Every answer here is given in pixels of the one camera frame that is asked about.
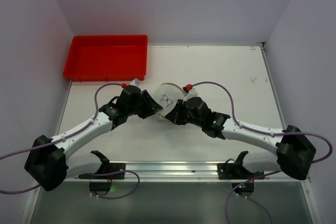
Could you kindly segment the white round laundry bag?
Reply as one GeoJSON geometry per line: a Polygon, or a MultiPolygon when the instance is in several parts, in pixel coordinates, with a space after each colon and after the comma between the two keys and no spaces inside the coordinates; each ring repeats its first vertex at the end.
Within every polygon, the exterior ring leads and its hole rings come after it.
{"type": "Polygon", "coordinates": [[[186,96],[182,88],[174,83],[163,83],[150,92],[153,100],[162,107],[156,112],[160,120],[166,120],[168,115],[176,106],[178,100],[183,100],[186,96]]]}

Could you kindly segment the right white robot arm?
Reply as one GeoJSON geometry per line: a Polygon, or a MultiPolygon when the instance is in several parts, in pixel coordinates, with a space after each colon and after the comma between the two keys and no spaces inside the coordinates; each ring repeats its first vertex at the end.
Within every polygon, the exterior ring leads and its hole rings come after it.
{"type": "Polygon", "coordinates": [[[235,122],[227,114],[212,111],[199,97],[178,100],[165,119],[175,125],[198,126],[212,138],[240,141],[264,149],[258,154],[247,152],[238,161],[250,173],[281,171],[291,178],[305,180],[316,154],[316,148],[297,127],[266,129],[235,122]]]}

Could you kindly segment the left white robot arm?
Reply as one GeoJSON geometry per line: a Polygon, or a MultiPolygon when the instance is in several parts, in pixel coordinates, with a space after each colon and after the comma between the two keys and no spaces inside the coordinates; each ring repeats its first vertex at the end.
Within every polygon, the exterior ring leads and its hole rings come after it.
{"type": "Polygon", "coordinates": [[[120,95],[95,108],[93,116],[71,130],[35,139],[24,169],[45,191],[54,190],[66,179],[71,156],[83,146],[124,124],[130,116],[145,119],[163,109],[146,90],[127,84],[122,85],[120,95]]]}

